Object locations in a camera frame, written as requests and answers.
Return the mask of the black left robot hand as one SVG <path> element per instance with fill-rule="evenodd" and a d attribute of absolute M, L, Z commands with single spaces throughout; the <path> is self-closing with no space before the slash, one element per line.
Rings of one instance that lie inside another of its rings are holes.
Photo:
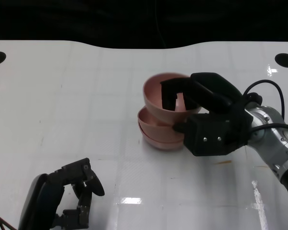
<path fill-rule="evenodd" d="M 77 207 L 58 215 L 57 208 L 65 186 L 69 184 L 78 198 Z M 67 164 L 53 173 L 41 174 L 32 181 L 18 228 L 50 230 L 60 226 L 65 230 L 87 229 L 93 194 L 104 196 L 105 191 L 88 158 Z"/>

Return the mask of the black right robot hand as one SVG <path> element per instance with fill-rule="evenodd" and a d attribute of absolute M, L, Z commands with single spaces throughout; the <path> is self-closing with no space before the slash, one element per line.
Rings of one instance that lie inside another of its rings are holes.
<path fill-rule="evenodd" d="M 222 76 L 193 73 L 186 78 L 164 80 L 160 85 L 164 109 L 174 111 L 181 93 L 186 110 L 208 110 L 207 114 L 191 114 L 174 123 L 173 129 L 184 134 L 189 151 L 226 155 L 247 144 L 253 121 L 245 111 L 249 99 Z"/>

